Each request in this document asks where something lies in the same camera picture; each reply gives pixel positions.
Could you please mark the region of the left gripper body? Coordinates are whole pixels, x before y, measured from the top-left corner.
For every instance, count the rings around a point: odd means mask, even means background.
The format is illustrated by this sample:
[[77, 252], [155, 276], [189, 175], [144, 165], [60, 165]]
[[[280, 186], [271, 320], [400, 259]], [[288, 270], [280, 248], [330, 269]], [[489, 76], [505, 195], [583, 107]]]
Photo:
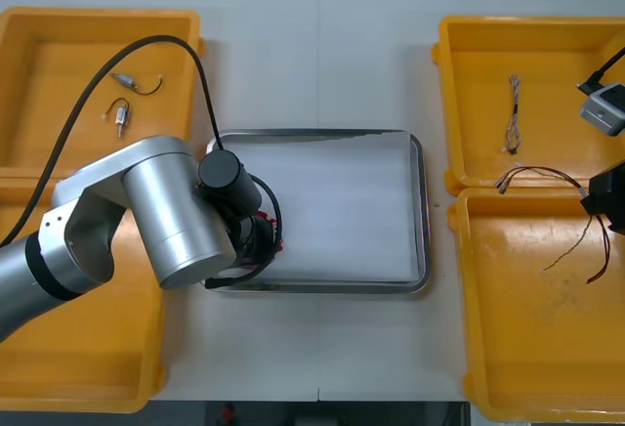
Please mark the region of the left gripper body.
[[276, 220], [263, 211], [230, 222], [229, 239], [235, 260], [229, 268], [253, 271], [265, 264], [271, 255], [275, 231]]

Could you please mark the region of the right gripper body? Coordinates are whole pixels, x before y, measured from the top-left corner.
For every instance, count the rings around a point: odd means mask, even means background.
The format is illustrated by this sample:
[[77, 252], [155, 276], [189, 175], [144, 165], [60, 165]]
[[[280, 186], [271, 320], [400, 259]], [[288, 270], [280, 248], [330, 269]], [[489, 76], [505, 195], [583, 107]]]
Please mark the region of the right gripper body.
[[624, 162], [591, 178], [589, 192], [600, 206], [600, 214], [624, 213]]

